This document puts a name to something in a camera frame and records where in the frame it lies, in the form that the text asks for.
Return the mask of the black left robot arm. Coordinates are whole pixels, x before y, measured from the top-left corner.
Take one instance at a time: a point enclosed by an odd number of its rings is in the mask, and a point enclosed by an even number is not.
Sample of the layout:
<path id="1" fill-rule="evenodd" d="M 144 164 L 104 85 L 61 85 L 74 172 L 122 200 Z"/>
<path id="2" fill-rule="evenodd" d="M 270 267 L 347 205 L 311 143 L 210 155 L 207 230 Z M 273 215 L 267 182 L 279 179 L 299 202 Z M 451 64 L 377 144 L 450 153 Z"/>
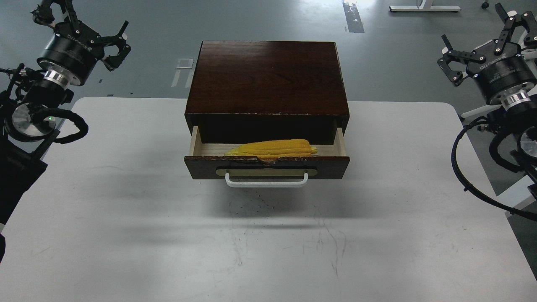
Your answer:
<path id="1" fill-rule="evenodd" d="M 78 18 L 71 0 L 43 0 L 32 19 L 53 31 L 36 60 L 39 68 L 20 63 L 1 70 L 10 79 L 1 91 L 1 228 L 46 171 L 42 157 L 50 146 L 73 143 L 88 134 L 80 115 L 61 108 L 73 100 L 69 86 L 86 84 L 99 61 L 114 71 L 132 49 L 125 34 L 128 21 L 117 34 L 103 36 Z"/>

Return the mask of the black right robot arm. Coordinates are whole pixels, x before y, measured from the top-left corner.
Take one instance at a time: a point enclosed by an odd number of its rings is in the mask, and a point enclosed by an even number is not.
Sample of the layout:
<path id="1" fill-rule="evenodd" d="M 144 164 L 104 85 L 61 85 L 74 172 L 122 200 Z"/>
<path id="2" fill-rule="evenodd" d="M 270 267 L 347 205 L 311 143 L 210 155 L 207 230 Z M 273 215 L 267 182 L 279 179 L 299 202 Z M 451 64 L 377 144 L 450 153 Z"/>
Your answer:
<path id="1" fill-rule="evenodd" d="M 455 50 L 447 36 L 438 65 L 454 86 L 466 78 L 475 81 L 488 106 L 486 130 L 495 134 L 491 158 L 511 172 L 526 172 L 536 180 L 536 67 L 527 58 L 536 52 L 536 19 L 531 11 L 495 11 L 503 22 L 498 38 L 470 52 Z"/>

